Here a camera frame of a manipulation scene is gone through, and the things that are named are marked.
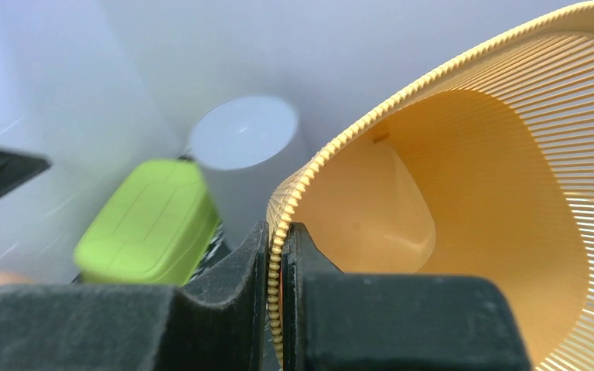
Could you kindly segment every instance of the lime green case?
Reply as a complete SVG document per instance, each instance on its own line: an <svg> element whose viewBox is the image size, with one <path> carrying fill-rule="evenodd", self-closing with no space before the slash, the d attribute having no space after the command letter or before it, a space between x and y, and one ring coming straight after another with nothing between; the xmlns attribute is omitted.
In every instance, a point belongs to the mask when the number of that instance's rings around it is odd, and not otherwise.
<svg viewBox="0 0 594 371"><path fill-rule="evenodd" d="M87 283L185 284L218 223L195 164L144 162L99 212L74 260Z"/></svg>

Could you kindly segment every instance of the black holder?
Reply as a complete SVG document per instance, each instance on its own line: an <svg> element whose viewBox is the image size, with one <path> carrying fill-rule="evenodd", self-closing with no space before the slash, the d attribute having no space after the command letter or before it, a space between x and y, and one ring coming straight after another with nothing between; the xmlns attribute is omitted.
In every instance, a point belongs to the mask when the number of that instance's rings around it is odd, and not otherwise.
<svg viewBox="0 0 594 371"><path fill-rule="evenodd" d="M268 226L184 288L0 288L0 371L260 370ZM500 291L475 277L344 274L293 223L284 370L524 371Z"/></svg>

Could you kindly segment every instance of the plastic container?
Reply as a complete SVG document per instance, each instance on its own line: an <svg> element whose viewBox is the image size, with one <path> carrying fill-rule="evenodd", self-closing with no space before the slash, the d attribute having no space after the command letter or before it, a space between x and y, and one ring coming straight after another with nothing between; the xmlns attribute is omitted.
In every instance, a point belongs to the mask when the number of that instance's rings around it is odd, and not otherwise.
<svg viewBox="0 0 594 371"><path fill-rule="evenodd" d="M74 251L88 283L186 284L219 219L195 164L138 166Z"/></svg>
<svg viewBox="0 0 594 371"><path fill-rule="evenodd" d="M242 97L215 107L196 125L189 146L230 249L265 219L277 185L309 159L297 112L276 97Z"/></svg>

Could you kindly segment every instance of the white wall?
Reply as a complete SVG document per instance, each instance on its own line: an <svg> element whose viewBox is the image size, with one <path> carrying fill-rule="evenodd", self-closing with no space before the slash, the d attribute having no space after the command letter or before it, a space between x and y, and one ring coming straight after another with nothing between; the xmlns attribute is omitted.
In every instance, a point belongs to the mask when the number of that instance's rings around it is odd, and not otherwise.
<svg viewBox="0 0 594 371"><path fill-rule="evenodd" d="M569 0L1 0L0 145L51 170L0 199L0 268L69 281L131 168L223 100L277 94L312 150L464 50Z"/></svg>
<svg viewBox="0 0 594 371"><path fill-rule="evenodd" d="M0 145L53 167L0 199L0 269L71 281L72 249L114 187L177 156L167 125L96 2L0 2Z"/></svg>

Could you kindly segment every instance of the yellow ribbed container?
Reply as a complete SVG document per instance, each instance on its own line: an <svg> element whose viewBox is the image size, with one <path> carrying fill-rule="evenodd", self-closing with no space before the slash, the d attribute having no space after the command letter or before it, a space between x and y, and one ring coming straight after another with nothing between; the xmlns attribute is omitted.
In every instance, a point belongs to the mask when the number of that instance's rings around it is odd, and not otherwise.
<svg viewBox="0 0 594 371"><path fill-rule="evenodd" d="M279 359L293 221L343 271L486 277L536 369L594 370L594 1L427 73L277 188L268 307Z"/></svg>

